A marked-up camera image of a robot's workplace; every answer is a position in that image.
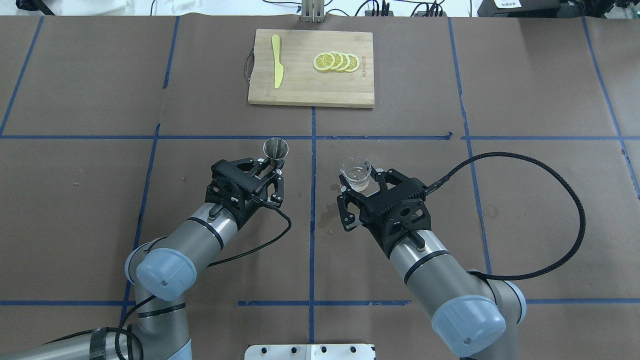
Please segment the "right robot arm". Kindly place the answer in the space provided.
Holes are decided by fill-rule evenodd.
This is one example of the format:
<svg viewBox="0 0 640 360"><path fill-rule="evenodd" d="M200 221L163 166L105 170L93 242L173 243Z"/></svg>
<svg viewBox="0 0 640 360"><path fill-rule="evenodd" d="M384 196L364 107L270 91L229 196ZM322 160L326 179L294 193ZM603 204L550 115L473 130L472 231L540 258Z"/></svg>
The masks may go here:
<svg viewBox="0 0 640 360"><path fill-rule="evenodd" d="M352 187L345 174L336 201L343 230L366 228L419 302L434 333L461 360L517 360L523 292L507 280L466 270L432 231L418 178L391 169L371 173L378 191Z"/></svg>

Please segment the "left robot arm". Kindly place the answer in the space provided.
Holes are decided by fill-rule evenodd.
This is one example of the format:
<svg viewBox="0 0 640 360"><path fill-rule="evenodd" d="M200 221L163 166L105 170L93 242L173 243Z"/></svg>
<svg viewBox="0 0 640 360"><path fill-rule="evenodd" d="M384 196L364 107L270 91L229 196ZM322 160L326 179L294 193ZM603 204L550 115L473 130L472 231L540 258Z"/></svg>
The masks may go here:
<svg viewBox="0 0 640 360"><path fill-rule="evenodd" d="M212 165L205 201L170 235L138 246L125 276L135 306L117 326L71 333L3 360L190 360L185 292L260 208L281 215L283 159L220 160Z"/></svg>

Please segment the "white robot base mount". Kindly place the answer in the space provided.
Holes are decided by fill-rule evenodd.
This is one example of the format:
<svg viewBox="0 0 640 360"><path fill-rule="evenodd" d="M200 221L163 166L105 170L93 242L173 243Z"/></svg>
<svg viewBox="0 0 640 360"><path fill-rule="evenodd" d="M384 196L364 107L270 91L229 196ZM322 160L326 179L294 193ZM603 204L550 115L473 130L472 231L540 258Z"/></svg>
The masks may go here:
<svg viewBox="0 0 640 360"><path fill-rule="evenodd" d="M245 360L375 360L374 344L256 344L249 346Z"/></svg>

